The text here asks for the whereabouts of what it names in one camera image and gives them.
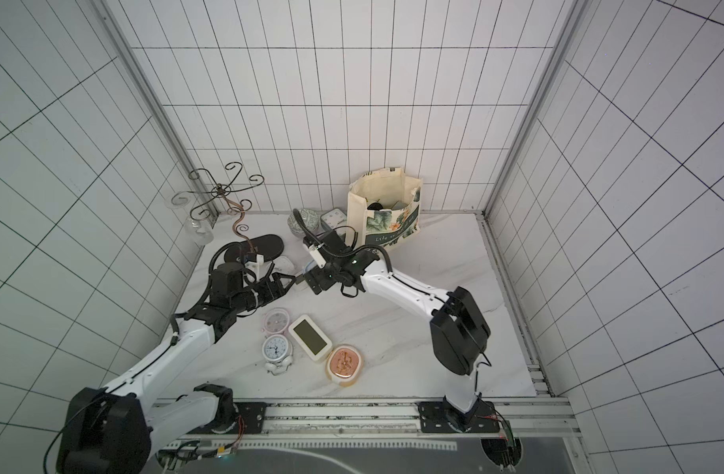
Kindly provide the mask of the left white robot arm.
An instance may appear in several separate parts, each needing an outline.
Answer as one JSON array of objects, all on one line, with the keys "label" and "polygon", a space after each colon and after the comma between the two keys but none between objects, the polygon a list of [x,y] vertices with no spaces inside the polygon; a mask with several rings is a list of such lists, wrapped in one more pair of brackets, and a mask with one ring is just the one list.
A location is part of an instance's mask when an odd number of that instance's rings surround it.
[{"label": "left white robot arm", "polygon": [[162,448],[194,430],[243,434],[245,422],[231,389],[196,386],[172,404],[156,406],[162,391],[237,319],[285,295],[294,276],[269,272],[250,286],[233,288],[239,271],[222,264],[209,276],[203,298],[170,318],[172,333],[140,363],[100,388],[85,388],[69,404],[51,448],[58,473],[139,473]]}]

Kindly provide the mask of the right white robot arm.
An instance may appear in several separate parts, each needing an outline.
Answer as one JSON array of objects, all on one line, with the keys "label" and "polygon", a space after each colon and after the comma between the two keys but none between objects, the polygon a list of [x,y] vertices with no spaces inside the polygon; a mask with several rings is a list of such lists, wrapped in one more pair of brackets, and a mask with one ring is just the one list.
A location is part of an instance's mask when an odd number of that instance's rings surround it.
[{"label": "right white robot arm", "polygon": [[491,330],[472,294],[459,286],[442,290],[396,271],[389,261],[364,251],[344,259],[311,264],[300,277],[320,294],[338,284],[390,302],[428,323],[436,360],[448,371],[445,395],[437,405],[437,421],[455,433],[469,433],[481,422],[500,430],[493,405],[478,389],[480,367],[490,367],[486,355]]}]

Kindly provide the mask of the white square alarm clock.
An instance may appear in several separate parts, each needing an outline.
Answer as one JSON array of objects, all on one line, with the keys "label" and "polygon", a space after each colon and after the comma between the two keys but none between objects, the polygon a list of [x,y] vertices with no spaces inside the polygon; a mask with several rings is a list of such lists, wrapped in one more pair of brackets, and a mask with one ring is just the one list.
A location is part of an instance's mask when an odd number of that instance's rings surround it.
[{"label": "white square alarm clock", "polygon": [[297,273],[295,264],[285,255],[274,259],[273,264],[273,272],[275,273],[289,276],[294,276]]}]

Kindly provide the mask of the green rectangular alarm clock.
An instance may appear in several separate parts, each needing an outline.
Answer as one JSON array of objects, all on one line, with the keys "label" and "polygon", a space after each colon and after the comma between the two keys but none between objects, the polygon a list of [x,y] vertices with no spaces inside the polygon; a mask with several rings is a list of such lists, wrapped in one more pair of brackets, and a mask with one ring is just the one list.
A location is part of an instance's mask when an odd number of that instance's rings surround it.
[{"label": "green rectangular alarm clock", "polygon": [[320,223],[325,231],[335,230],[341,236],[347,231],[346,213],[342,209],[338,209],[338,207],[323,213],[320,216]]}]

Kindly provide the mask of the floral canvas tote bag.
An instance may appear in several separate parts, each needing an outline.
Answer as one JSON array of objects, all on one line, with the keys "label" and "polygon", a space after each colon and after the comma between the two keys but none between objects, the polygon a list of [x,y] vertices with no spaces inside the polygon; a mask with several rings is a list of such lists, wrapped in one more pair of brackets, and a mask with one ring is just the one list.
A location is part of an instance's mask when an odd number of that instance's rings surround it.
[{"label": "floral canvas tote bag", "polygon": [[347,224],[357,233],[356,247],[395,248],[416,235],[422,185],[402,168],[382,168],[356,180],[347,203]]}]

